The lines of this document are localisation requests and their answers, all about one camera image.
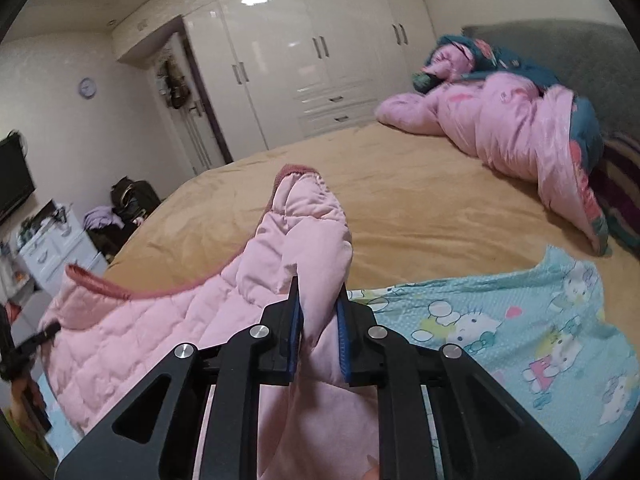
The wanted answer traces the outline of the person's left hand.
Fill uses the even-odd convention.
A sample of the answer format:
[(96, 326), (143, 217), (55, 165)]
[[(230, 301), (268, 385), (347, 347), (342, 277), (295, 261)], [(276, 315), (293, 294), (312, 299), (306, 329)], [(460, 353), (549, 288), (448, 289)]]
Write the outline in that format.
[(40, 434), (42, 427), (37, 417), (32, 414), (34, 408), (43, 412), (47, 408), (38, 384), (30, 375), (15, 379), (11, 384), (11, 416), (23, 430)]

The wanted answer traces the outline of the person's right hand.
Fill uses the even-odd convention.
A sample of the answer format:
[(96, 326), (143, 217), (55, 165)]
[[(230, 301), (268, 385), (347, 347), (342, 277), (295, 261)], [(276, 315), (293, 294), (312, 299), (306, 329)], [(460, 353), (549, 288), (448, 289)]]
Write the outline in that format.
[(380, 464), (372, 455), (367, 456), (369, 469), (362, 476), (361, 480), (378, 480), (380, 478)]

